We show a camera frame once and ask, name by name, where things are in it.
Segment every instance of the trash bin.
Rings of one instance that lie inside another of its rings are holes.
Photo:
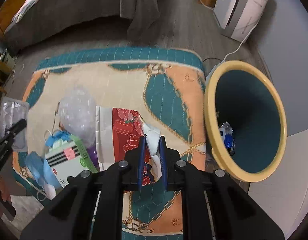
[[[270,80],[242,61],[227,61],[206,81],[204,117],[212,156],[237,179],[257,182],[278,167],[286,144],[283,104]],[[219,125],[233,128],[235,154],[230,156]]]

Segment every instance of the wall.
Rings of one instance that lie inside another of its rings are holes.
[[[286,112],[288,135],[308,129],[308,13],[299,0],[269,0],[252,33]]]
[[[308,212],[308,13],[299,0],[269,0],[251,35],[286,112],[283,159],[249,195],[287,239]]]

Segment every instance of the gray cloth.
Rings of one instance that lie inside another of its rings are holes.
[[[159,17],[157,0],[39,0],[4,33],[14,53],[65,28],[98,17],[118,15],[131,19],[128,36],[137,39]]]
[[[127,35],[137,38],[159,18],[157,0],[121,0],[121,17],[133,19]]]

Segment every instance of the human hand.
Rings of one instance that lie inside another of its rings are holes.
[[[6,187],[6,184],[2,177],[0,176],[0,191],[1,191],[1,198],[4,202],[8,201],[10,204],[12,203],[12,199],[10,197],[9,191]]]

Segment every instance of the pink label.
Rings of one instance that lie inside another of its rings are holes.
[[[67,148],[64,150],[64,153],[67,157],[67,160],[71,160],[75,158],[75,152],[72,148]]]

